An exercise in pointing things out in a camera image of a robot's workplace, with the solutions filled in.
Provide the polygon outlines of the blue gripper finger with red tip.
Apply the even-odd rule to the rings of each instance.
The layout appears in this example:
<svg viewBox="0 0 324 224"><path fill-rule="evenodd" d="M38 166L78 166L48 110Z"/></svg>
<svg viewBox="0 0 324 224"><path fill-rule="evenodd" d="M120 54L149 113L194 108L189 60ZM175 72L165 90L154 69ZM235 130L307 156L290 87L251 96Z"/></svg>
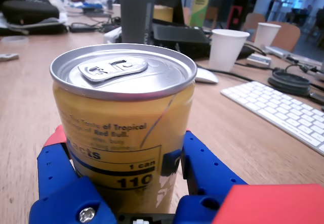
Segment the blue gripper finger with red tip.
<svg viewBox="0 0 324 224"><path fill-rule="evenodd" d="M116 223L117 220L87 176L79 177L60 125L37 157L39 200L29 223Z"/></svg>
<svg viewBox="0 0 324 224"><path fill-rule="evenodd" d="M185 134L181 165L189 194L178 203L176 224L212 223L232 186L246 184L190 131Z"/></svg>

